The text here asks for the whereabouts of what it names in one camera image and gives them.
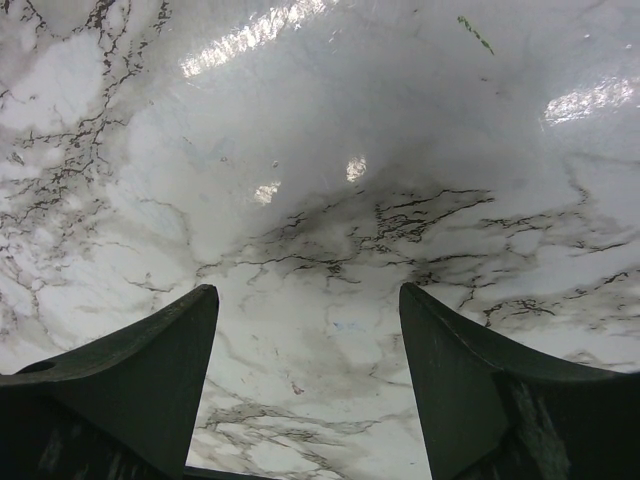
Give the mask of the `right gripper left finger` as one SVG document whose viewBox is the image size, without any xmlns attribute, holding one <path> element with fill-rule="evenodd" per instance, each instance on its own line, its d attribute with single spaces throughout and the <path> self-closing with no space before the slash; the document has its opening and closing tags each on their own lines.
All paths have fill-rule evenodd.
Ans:
<svg viewBox="0 0 640 480">
<path fill-rule="evenodd" d="M 182 478 L 218 312 L 216 288 L 201 285 L 2 376 L 2 478 Z"/>
</svg>

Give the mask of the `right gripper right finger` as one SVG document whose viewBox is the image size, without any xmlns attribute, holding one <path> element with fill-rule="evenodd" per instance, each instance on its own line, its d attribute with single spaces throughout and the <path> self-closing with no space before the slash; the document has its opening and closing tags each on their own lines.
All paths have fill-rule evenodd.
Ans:
<svg viewBox="0 0 640 480">
<path fill-rule="evenodd" d="M 562 360 L 399 293 L 402 337 L 435 479 L 635 479 L 639 376 Z"/>
</svg>

